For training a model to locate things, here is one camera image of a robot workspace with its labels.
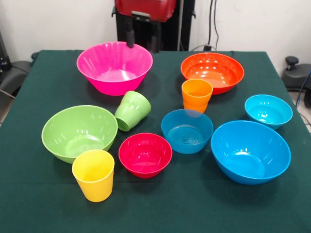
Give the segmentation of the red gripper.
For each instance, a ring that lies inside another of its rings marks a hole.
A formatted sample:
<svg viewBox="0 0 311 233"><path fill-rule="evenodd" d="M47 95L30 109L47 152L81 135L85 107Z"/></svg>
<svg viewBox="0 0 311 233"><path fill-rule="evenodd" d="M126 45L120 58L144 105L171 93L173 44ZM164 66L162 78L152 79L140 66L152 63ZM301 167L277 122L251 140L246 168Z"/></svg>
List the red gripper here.
<svg viewBox="0 0 311 233"><path fill-rule="evenodd" d="M133 29L133 16L148 17L153 25L152 52L159 53L161 47L161 22L166 22L172 17L176 6L176 0L116 0L117 11L127 17L126 41L129 48L135 43Z"/></svg>

